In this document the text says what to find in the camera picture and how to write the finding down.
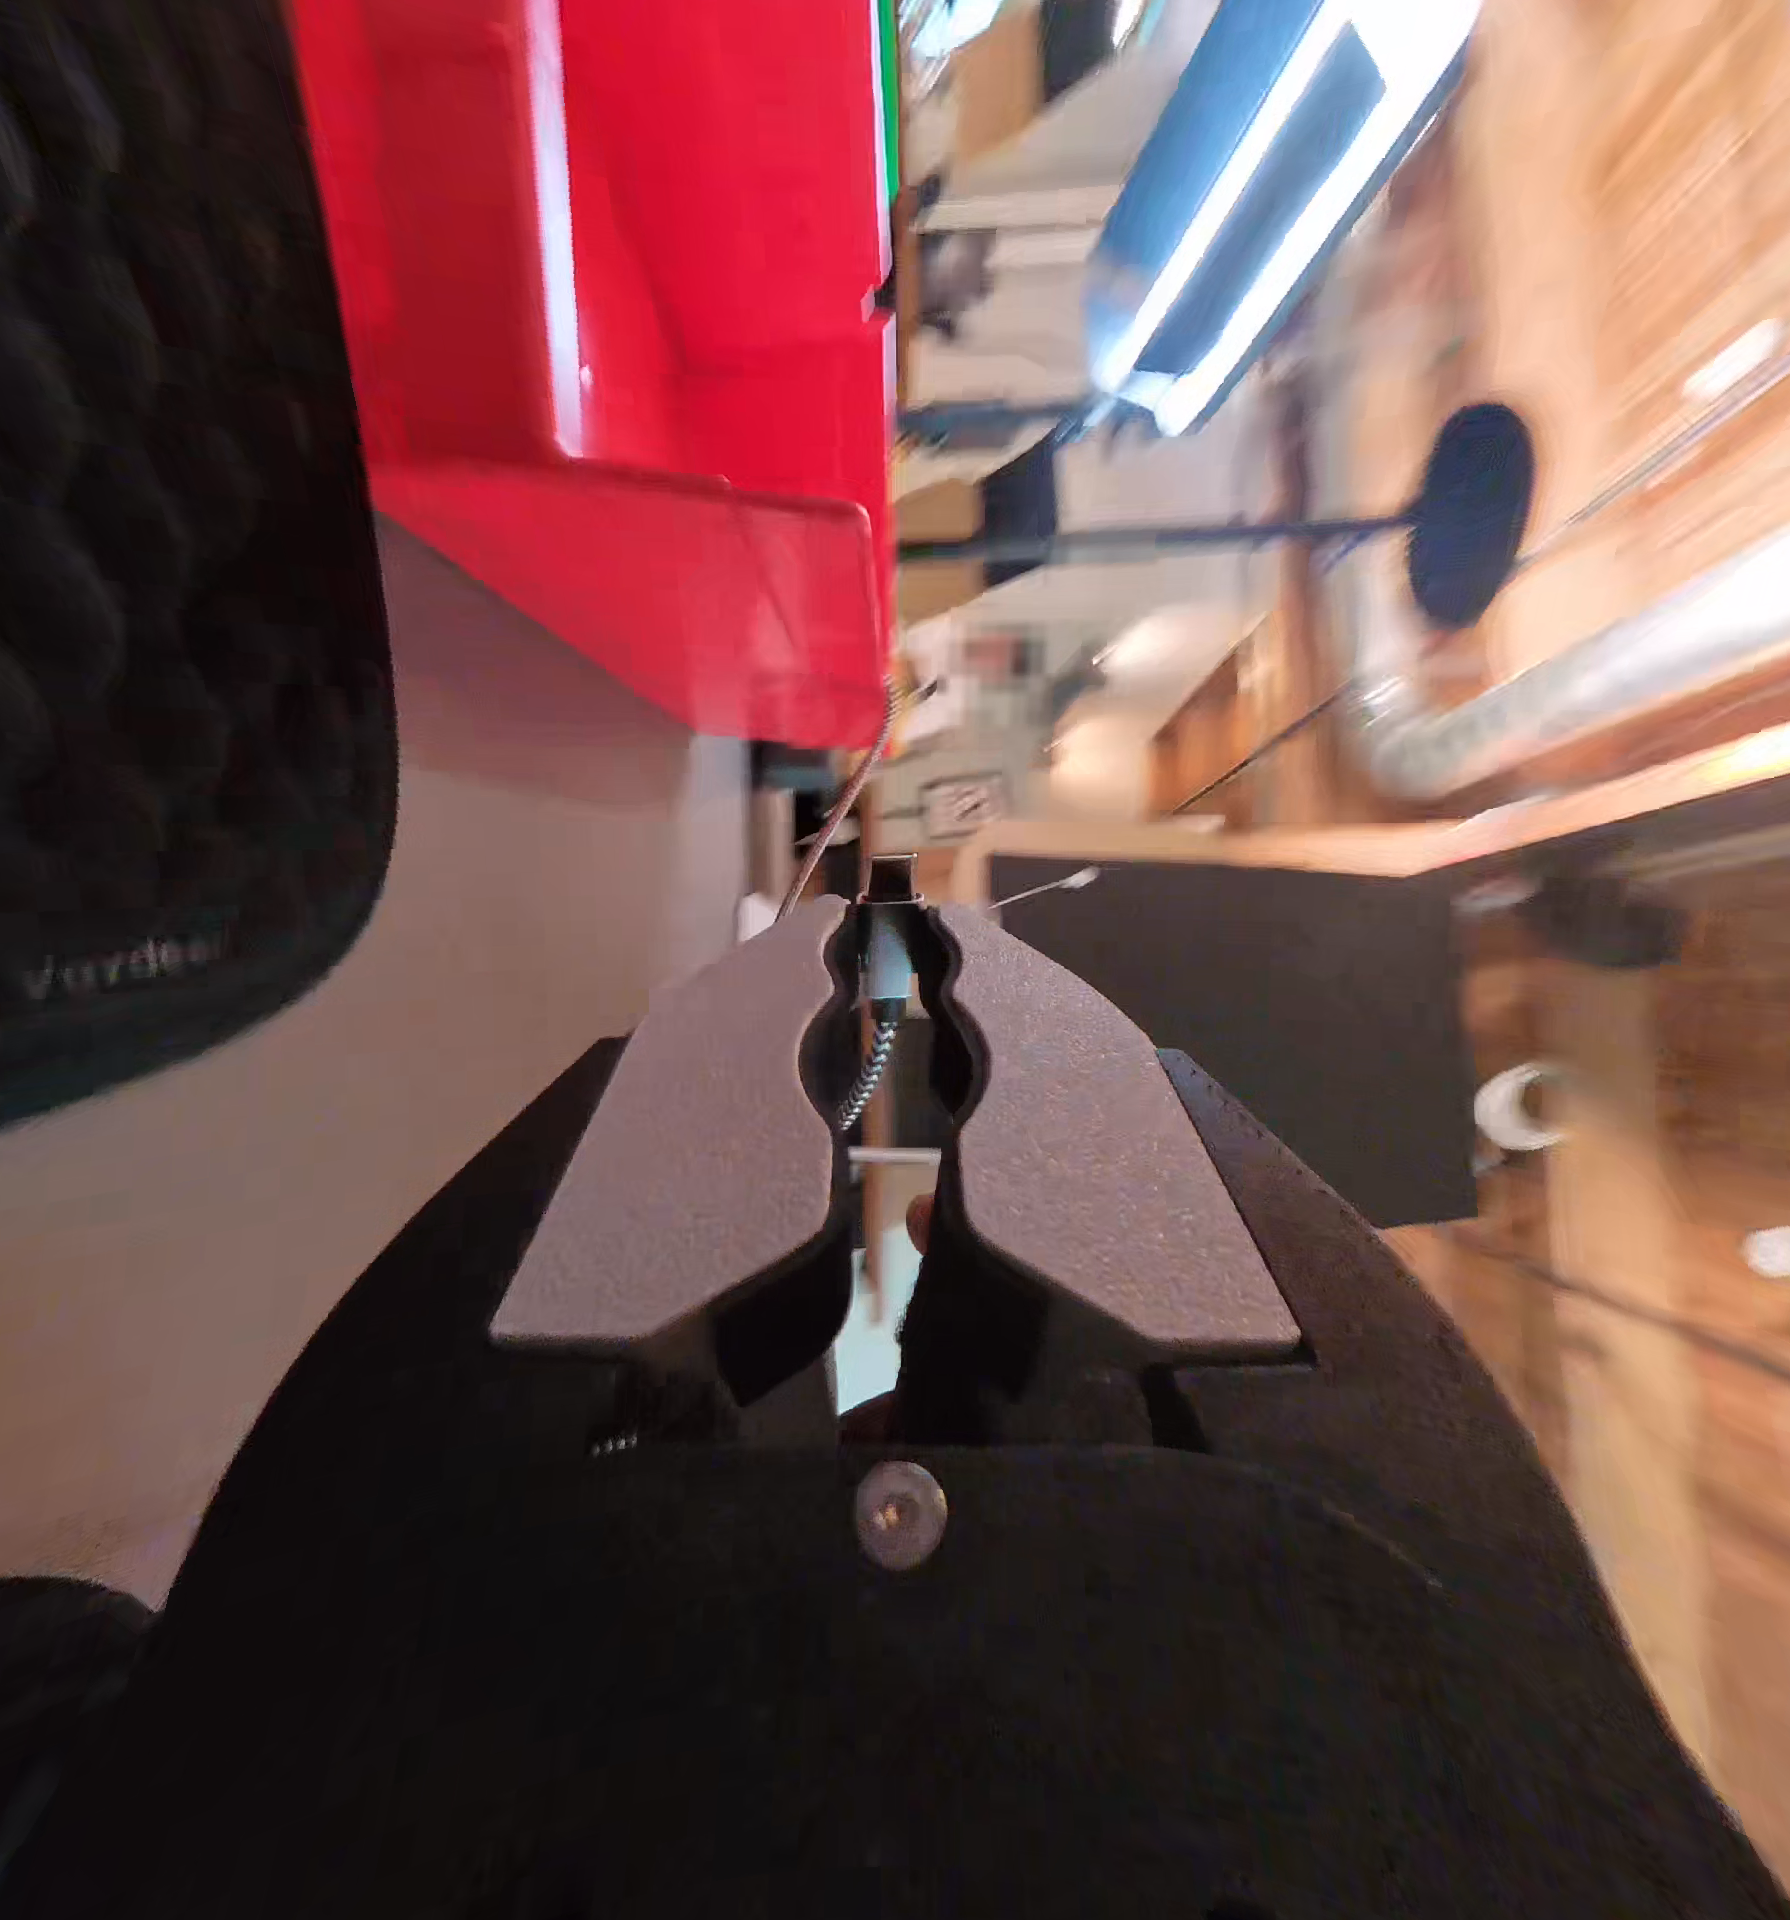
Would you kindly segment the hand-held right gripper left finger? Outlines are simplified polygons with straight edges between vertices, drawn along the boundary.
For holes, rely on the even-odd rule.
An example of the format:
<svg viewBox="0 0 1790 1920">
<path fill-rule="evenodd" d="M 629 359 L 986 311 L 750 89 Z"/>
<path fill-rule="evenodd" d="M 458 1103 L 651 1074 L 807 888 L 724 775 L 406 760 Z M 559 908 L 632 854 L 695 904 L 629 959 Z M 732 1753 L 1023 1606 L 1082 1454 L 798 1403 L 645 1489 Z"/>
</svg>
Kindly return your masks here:
<svg viewBox="0 0 1790 1920">
<path fill-rule="evenodd" d="M 801 1073 L 832 1002 L 839 897 L 663 989 L 631 1034 L 502 1294 L 501 1346 L 627 1353 L 810 1247 L 835 1137 Z"/>
</svg>

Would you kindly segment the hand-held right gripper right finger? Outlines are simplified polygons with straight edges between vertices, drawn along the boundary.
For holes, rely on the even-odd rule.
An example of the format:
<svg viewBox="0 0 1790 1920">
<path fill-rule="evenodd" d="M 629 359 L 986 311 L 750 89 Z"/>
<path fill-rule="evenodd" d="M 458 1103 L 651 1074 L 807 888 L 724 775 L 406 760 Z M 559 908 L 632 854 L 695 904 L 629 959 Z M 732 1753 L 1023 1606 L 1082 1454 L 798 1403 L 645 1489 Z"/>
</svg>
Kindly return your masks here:
<svg viewBox="0 0 1790 1920">
<path fill-rule="evenodd" d="M 949 1116 L 922 1366 L 1279 1366 L 1304 1335 L 1147 1034 L 970 905 L 910 909 Z"/>
</svg>

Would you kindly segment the metal ceiling duct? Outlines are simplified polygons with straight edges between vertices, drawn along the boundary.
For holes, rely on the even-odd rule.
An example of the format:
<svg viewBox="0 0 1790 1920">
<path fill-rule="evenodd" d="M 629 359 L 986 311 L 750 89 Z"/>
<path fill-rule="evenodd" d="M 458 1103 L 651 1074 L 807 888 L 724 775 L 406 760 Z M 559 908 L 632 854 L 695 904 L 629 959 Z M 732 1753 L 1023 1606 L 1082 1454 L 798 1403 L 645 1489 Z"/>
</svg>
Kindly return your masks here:
<svg viewBox="0 0 1790 1920">
<path fill-rule="evenodd" d="M 1439 802 L 1790 659 L 1790 526 L 1458 708 L 1430 708 L 1417 683 L 1420 637 L 1383 563 L 1344 563 L 1329 611 L 1363 775 L 1385 798 Z"/>
</svg>

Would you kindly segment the red plastic bin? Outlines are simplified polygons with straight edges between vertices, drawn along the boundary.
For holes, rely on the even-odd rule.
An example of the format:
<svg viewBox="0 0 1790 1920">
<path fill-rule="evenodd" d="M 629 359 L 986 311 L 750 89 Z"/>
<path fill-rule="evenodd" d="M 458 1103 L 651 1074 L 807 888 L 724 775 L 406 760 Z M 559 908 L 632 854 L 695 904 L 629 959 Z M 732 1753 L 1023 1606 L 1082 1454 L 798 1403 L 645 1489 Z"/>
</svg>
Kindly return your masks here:
<svg viewBox="0 0 1790 1920">
<path fill-rule="evenodd" d="M 377 513 L 690 733 L 867 746 L 883 7 L 284 12 Z"/>
</svg>

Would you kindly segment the black textured cushion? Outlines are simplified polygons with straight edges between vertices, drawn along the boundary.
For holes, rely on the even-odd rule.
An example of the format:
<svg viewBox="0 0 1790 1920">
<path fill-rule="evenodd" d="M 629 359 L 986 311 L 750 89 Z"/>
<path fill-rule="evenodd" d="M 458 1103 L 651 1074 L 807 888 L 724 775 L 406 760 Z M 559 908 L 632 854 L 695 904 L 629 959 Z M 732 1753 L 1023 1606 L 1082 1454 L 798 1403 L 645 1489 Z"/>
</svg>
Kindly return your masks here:
<svg viewBox="0 0 1790 1920">
<path fill-rule="evenodd" d="M 281 5 L 0 1 L 0 1129 L 354 947 L 398 819 Z"/>
</svg>

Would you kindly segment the long ceiling light fixture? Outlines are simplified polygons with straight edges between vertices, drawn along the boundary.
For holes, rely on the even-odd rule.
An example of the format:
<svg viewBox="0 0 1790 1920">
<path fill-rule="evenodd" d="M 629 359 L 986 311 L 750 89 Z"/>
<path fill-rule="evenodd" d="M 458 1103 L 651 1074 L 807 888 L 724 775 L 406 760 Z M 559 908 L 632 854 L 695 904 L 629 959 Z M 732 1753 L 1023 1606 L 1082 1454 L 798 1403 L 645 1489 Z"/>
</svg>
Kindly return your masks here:
<svg viewBox="0 0 1790 1920">
<path fill-rule="evenodd" d="M 1228 1 L 1195 41 L 1082 274 L 1101 401 L 1212 416 L 1452 94 L 1479 1 Z"/>
</svg>

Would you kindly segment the black round disc on pole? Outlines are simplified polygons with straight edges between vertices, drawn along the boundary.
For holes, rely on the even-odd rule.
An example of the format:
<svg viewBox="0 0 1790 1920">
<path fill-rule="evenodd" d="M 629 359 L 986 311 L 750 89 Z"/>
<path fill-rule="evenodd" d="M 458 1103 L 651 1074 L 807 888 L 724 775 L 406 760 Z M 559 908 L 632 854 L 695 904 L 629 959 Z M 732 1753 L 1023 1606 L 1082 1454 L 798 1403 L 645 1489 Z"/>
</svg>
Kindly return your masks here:
<svg viewBox="0 0 1790 1920">
<path fill-rule="evenodd" d="M 1147 563 L 1174 555 L 1306 545 L 1350 555 L 1401 541 L 1413 604 L 1433 628 L 1467 628 L 1521 557 L 1536 459 L 1525 419 L 1497 401 L 1455 409 L 1439 427 L 1410 504 L 1380 516 L 1279 516 L 1074 526 L 1058 516 L 1050 442 L 976 491 L 967 535 L 899 531 L 897 566 L 970 566 L 988 585 L 1067 563 Z"/>
</svg>

